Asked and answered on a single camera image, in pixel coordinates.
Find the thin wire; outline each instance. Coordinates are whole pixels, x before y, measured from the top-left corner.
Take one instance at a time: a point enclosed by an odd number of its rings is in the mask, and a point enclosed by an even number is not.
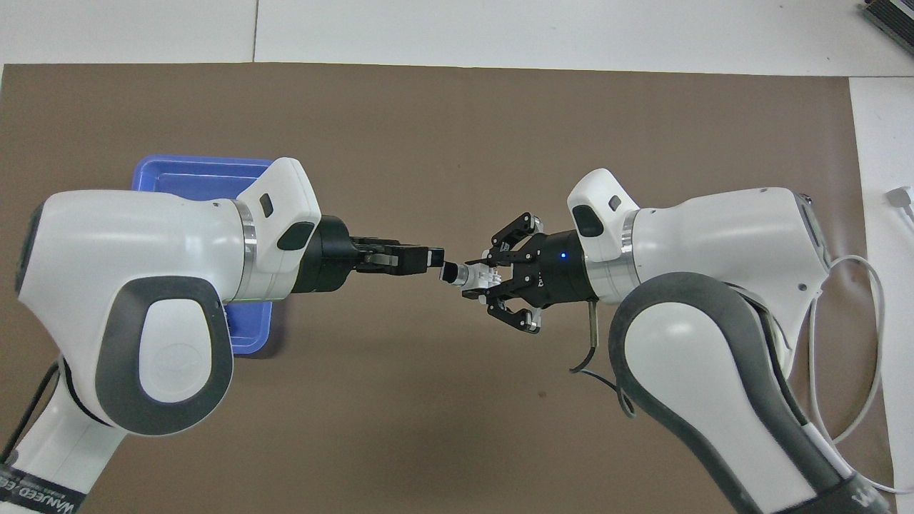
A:
[[[45,389],[48,388],[48,384],[51,382],[51,379],[54,377],[54,373],[58,371],[58,362],[55,359],[51,363],[48,371],[45,372],[44,378],[41,379],[41,383],[38,384],[38,389],[35,391],[35,395],[32,396],[32,401],[26,407],[25,413],[22,414],[22,418],[19,420],[19,425],[13,431],[13,434],[10,436],[9,440],[6,441],[6,446],[3,448],[3,453],[0,454],[0,463],[6,462],[6,459],[13,453],[13,448],[16,447],[16,443],[19,442],[19,437],[22,436],[23,431],[26,430],[26,425],[28,420],[32,418],[32,414],[35,412],[35,408],[38,405],[38,402],[41,401],[41,397],[44,396]]]
[[[883,328],[886,324],[886,295],[882,287],[882,281],[879,279],[879,274],[876,272],[876,269],[873,268],[873,265],[869,263],[863,257],[859,255],[845,255],[833,260],[830,264],[830,269],[833,270],[837,264],[841,262],[850,261],[856,262],[866,268],[866,271],[869,275],[870,288],[875,290],[876,295],[873,298],[873,307],[876,309],[876,369],[873,372],[873,380],[870,382],[869,392],[866,394],[866,400],[860,411],[857,413],[854,420],[847,425],[837,437],[834,439],[828,433],[828,429],[825,428],[825,422],[822,418],[822,411],[819,408],[819,395],[816,390],[816,377],[815,377],[815,318],[818,311],[819,299],[814,298],[810,304],[809,309],[809,392],[810,392],[810,404],[812,405],[813,411],[813,421],[816,426],[819,428],[819,432],[825,438],[825,441],[829,446],[832,447],[834,452],[847,464],[850,466],[845,458],[841,456],[841,452],[838,451],[837,444],[841,443],[846,439],[856,428],[863,422],[866,414],[869,412],[870,408],[873,406],[873,402],[876,399],[876,393],[879,390],[879,385],[882,383],[882,348],[883,348]],[[869,477],[859,474],[864,480],[870,483],[873,487],[886,491],[887,493],[895,495],[907,495],[914,493],[914,489],[896,489],[894,487],[886,486],[880,484],[875,480],[870,479]]]

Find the black label band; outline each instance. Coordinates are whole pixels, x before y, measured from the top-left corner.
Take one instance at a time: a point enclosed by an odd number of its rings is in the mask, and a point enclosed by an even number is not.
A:
[[[72,514],[85,498],[85,493],[0,463],[0,503],[45,514]]]

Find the white cable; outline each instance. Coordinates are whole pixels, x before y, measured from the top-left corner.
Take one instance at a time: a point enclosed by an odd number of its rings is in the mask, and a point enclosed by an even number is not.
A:
[[[875,293],[873,297],[873,304],[874,308],[876,309],[876,370],[873,373],[873,381],[870,382],[869,393],[866,395],[866,400],[864,401],[863,406],[860,408],[860,411],[857,413],[857,416],[849,425],[847,425],[847,428],[845,428],[836,438],[833,439],[832,436],[828,433],[828,430],[825,428],[825,422],[822,419],[822,412],[819,409],[819,397],[815,387],[815,315],[818,308],[819,299],[814,298],[813,302],[810,304],[809,310],[809,393],[810,404],[812,405],[813,410],[813,421],[819,428],[819,432],[822,433],[825,441],[829,446],[832,447],[834,452],[841,458],[841,460],[845,461],[845,464],[847,464],[848,467],[852,467],[841,455],[841,452],[838,451],[836,445],[844,441],[844,439],[847,438],[847,436],[849,436],[854,430],[856,430],[857,426],[859,426],[861,422],[863,422],[864,418],[866,417],[866,413],[869,412],[870,407],[873,406],[873,401],[876,399],[876,393],[879,390],[879,384],[882,382],[882,334],[883,327],[886,324],[886,295],[882,288],[882,281],[879,280],[879,274],[876,273],[873,265],[859,255],[845,255],[843,257],[839,257],[831,262],[830,269],[833,270],[837,264],[844,261],[856,262],[866,268],[869,275],[870,289],[872,289]],[[914,489],[896,489],[894,487],[880,484],[875,480],[871,480],[869,477],[865,477],[863,474],[860,474],[860,476],[869,482],[873,487],[886,491],[887,493],[895,495],[907,495],[914,493]]]

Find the blue plastic bin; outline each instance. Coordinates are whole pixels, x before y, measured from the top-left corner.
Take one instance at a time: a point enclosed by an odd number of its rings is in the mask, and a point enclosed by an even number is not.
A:
[[[272,161],[192,155],[149,155],[133,171],[132,189],[161,191],[191,200],[235,198]],[[228,334],[235,355],[263,348],[270,335],[272,303],[228,304]]]

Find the white plug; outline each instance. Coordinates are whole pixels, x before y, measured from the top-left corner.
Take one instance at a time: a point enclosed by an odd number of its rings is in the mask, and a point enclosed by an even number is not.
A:
[[[911,203],[914,203],[914,187],[896,187],[886,193],[886,198],[888,198],[889,205],[904,209],[905,213],[914,219],[914,212],[911,211]]]

